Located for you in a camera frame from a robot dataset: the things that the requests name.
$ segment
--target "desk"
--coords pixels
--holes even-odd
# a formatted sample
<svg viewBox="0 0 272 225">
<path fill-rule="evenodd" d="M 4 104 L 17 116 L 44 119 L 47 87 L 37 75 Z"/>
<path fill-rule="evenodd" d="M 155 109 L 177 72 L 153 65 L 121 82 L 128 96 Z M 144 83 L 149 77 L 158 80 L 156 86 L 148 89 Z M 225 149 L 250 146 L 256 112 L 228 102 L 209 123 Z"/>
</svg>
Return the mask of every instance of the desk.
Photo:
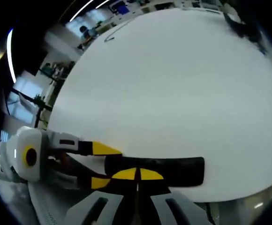
<svg viewBox="0 0 272 225">
<path fill-rule="evenodd" d="M 141 15 L 105 43 L 117 28 L 77 62 L 49 128 L 130 157 L 204 157 L 203 185 L 173 188 L 195 202 L 242 198 L 271 186 L 270 60 L 237 37 L 223 15 L 210 12 Z"/>
</svg>

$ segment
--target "black cable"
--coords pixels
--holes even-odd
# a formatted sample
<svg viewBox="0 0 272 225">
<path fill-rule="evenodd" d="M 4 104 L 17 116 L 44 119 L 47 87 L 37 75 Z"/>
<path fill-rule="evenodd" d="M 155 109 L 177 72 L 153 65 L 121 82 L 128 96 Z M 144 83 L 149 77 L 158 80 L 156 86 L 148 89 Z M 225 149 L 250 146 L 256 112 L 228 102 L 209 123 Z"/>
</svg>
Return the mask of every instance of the black cable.
<svg viewBox="0 0 272 225">
<path fill-rule="evenodd" d="M 110 36 L 112 36 L 114 33 L 116 33 L 117 31 L 119 31 L 119 30 L 120 30 L 121 28 L 123 28 L 124 26 L 128 25 L 130 22 L 132 22 L 133 20 L 135 20 L 137 17 L 138 17 L 138 16 L 136 16 L 135 18 L 129 20 L 128 22 L 126 22 L 126 24 L 122 25 L 120 28 L 116 29 L 116 30 L 113 31 L 111 34 L 109 34 L 109 35 L 105 38 L 104 42 L 113 40 L 114 37 L 110 38 Z"/>
<path fill-rule="evenodd" d="M 210 223 L 215 225 L 215 222 L 214 222 L 212 214 L 211 214 L 210 204 L 208 202 L 206 202 L 205 204 L 206 204 L 206 212 L 207 212 L 208 220 Z"/>
<path fill-rule="evenodd" d="M 16 101 L 14 101 L 14 102 L 9 102 L 8 105 L 13 105 L 13 104 L 15 104 L 15 103 L 17 103 L 17 102 L 19 102 L 19 100 L 16 100 Z"/>
<path fill-rule="evenodd" d="M 37 128 L 37 127 L 38 127 L 38 124 L 39 124 L 39 122 L 40 122 L 40 115 L 41 115 L 41 111 L 42 111 L 42 110 L 43 110 L 42 108 L 39 108 L 39 109 L 38 109 L 38 112 L 37 112 L 37 114 L 36 114 L 36 119 L 35 119 L 34 128 Z"/>
<path fill-rule="evenodd" d="M 8 112 L 9 115 L 11 115 L 10 111 L 9 111 L 9 107 L 8 107 L 8 103 L 7 103 L 7 96 L 6 96 L 6 92 L 5 91 L 4 91 L 4 101 L 5 101 L 5 106 L 6 106 L 7 112 Z"/>
</svg>

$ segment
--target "ceiling light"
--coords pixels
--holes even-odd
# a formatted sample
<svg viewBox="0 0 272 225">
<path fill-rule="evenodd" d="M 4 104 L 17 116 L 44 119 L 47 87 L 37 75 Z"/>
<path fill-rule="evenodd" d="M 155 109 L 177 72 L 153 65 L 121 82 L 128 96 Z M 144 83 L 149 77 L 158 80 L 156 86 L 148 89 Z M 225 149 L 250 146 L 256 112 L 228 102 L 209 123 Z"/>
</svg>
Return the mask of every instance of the ceiling light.
<svg viewBox="0 0 272 225">
<path fill-rule="evenodd" d="M 12 76 L 12 80 L 15 83 L 16 82 L 16 77 L 13 69 L 13 64 L 12 64 L 12 55 L 11 55 L 11 38 L 12 38 L 12 31 L 13 29 L 9 32 L 8 38 L 7 38 L 7 57 L 8 57 L 8 64 L 10 68 L 10 73 Z"/>
<path fill-rule="evenodd" d="M 92 3 L 94 0 L 90 0 L 89 2 L 86 3 L 86 5 L 84 5 L 79 11 L 77 11 L 77 13 L 69 20 L 70 22 L 73 21 L 76 16 L 83 10 L 86 8 L 86 6 L 88 6 L 90 3 Z"/>
<path fill-rule="evenodd" d="M 99 7 L 101 7 L 102 5 L 104 5 L 106 2 L 108 2 L 108 1 L 110 1 L 110 0 L 106 0 L 106 1 L 104 1 L 102 4 L 99 4 L 98 6 L 96 6 L 95 8 L 99 8 Z"/>
<path fill-rule="evenodd" d="M 263 205 L 263 202 L 262 202 L 262 203 L 259 203 L 259 204 L 257 204 L 257 205 L 255 205 L 254 208 L 256 209 L 256 208 L 258 208 L 258 207 L 260 207 L 260 206 L 262 206 L 262 205 Z"/>
</svg>

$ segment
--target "window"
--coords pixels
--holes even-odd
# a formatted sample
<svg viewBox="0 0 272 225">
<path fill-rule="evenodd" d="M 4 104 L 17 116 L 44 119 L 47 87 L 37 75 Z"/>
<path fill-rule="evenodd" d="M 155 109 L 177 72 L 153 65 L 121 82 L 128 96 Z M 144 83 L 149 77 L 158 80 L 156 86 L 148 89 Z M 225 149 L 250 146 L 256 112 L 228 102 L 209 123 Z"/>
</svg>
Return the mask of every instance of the window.
<svg viewBox="0 0 272 225">
<path fill-rule="evenodd" d="M 82 36 L 82 33 L 80 32 L 80 27 L 82 26 L 85 26 L 88 29 L 93 28 L 93 25 L 81 16 L 76 17 L 72 22 L 66 24 L 66 27 L 78 37 Z"/>
<path fill-rule="evenodd" d="M 36 95 L 41 95 L 43 90 L 25 77 L 17 78 L 16 83 L 14 84 L 14 89 L 31 98 L 34 98 Z M 32 123 L 34 115 L 21 105 L 17 94 L 11 92 L 7 99 L 7 104 L 11 116 L 28 124 Z"/>
<path fill-rule="evenodd" d="M 0 132 L 0 141 L 1 142 L 6 142 L 9 139 L 9 134 L 6 131 L 1 131 Z"/>
<path fill-rule="evenodd" d="M 202 3 L 207 3 L 210 5 L 216 5 L 217 0 L 202 0 Z"/>
<path fill-rule="evenodd" d="M 107 18 L 104 17 L 104 15 L 97 9 L 91 10 L 90 12 L 86 13 L 87 16 L 89 16 L 92 20 L 94 20 L 96 23 L 99 21 L 105 21 Z"/>
</svg>

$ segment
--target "person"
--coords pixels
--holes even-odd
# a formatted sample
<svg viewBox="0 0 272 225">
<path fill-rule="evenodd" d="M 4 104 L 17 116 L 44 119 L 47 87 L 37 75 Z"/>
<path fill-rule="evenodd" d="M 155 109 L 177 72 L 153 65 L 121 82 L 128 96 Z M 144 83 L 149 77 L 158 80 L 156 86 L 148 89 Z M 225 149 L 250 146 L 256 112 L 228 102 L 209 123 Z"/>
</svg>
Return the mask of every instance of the person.
<svg viewBox="0 0 272 225">
<path fill-rule="evenodd" d="M 94 28 L 89 30 L 85 26 L 80 27 L 80 32 L 82 33 L 82 36 L 81 36 L 82 45 L 87 45 L 90 41 L 92 41 L 98 35 L 98 32 Z"/>
<path fill-rule="evenodd" d="M 52 76 L 54 73 L 54 69 L 51 67 L 51 64 L 48 62 L 46 63 L 40 70 L 46 76 Z"/>
</svg>

